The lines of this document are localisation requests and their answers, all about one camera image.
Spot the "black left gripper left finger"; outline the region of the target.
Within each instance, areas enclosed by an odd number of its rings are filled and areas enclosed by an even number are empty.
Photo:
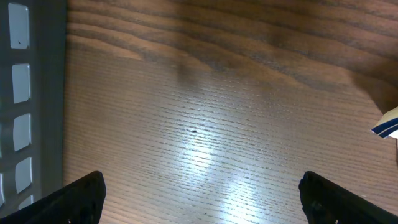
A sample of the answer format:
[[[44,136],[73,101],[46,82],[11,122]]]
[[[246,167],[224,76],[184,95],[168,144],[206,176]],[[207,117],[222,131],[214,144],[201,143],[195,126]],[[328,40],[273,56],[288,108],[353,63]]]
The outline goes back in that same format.
[[[103,174],[94,171],[17,212],[1,224],[98,224],[106,196]]]

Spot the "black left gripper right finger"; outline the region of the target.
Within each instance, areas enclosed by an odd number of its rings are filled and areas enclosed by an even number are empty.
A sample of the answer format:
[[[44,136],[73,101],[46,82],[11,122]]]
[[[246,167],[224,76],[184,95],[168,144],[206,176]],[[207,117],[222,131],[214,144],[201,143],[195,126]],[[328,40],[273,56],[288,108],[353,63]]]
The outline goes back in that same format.
[[[397,224],[397,215],[312,171],[304,173],[298,188],[309,224]]]

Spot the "yellow snack bag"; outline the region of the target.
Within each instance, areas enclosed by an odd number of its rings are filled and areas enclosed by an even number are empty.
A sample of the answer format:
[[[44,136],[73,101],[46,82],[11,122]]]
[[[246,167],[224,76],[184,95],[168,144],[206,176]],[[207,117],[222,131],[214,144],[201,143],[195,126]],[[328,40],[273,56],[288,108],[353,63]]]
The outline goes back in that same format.
[[[397,139],[398,132],[398,107],[388,111],[371,129],[374,134],[385,139],[388,137]]]

